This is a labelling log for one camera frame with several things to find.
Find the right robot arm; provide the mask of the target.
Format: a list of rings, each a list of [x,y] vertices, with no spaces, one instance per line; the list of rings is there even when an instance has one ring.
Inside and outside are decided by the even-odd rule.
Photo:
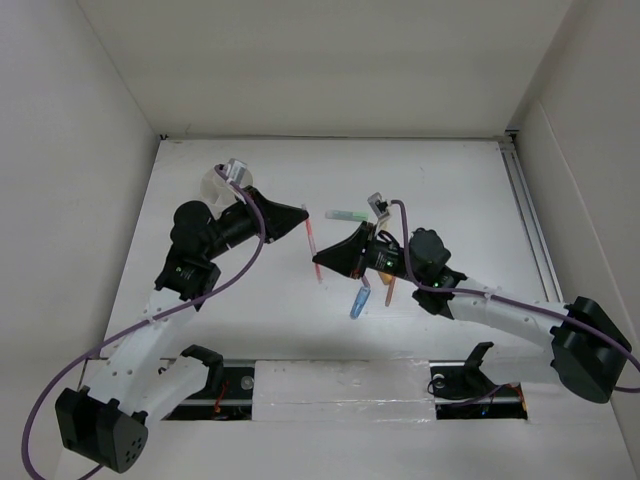
[[[349,238],[312,260],[342,276],[361,279],[369,269],[414,284],[413,299],[428,313],[494,328],[550,351],[549,366],[570,392],[606,403],[622,388],[627,363],[639,362],[631,344],[595,301],[526,303],[483,286],[448,267],[451,253],[433,230],[419,228],[397,241],[364,222]]]

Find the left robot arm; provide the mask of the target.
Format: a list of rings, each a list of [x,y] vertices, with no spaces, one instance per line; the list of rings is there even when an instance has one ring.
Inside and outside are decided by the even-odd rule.
[[[64,389],[55,402],[63,446],[124,473],[140,458],[153,423],[194,393],[216,394],[223,382],[221,354],[191,345],[162,370],[165,350],[220,291],[215,258],[252,237],[261,245],[274,242],[307,218],[306,210],[272,202],[252,186],[219,216],[202,201],[179,206],[140,327],[122,332],[96,375],[79,390]]]

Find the red thin pen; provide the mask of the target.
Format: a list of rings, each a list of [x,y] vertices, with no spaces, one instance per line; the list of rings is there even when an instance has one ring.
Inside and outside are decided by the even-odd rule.
[[[306,234],[307,234],[307,240],[308,240],[308,245],[309,245],[309,249],[310,249],[310,254],[311,254],[311,258],[313,259],[313,257],[316,255],[316,245],[315,245],[315,239],[314,239],[314,235],[313,235],[313,229],[312,229],[312,224],[311,224],[311,216],[308,212],[307,206],[303,203],[301,204],[301,208],[302,210],[304,210],[307,213],[307,218],[305,220],[305,228],[306,228]],[[318,284],[322,284],[323,282],[323,277],[322,277],[322,273],[321,273],[321,269],[320,266],[316,263],[313,262],[312,260],[312,265],[314,268],[314,272],[316,275],[316,279]]]

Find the orange thin pen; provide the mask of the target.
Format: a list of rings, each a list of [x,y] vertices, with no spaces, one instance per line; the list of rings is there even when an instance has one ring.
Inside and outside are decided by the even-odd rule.
[[[385,296],[385,307],[390,307],[391,303],[392,303],[392,299],[393,299],[393,294],[394,294],[394,290],[395,290],[395,283],[396,283],[396,278],[395,277],[390,277],[388,283],[387,283],[387,292],[386,292],[386,296]]]

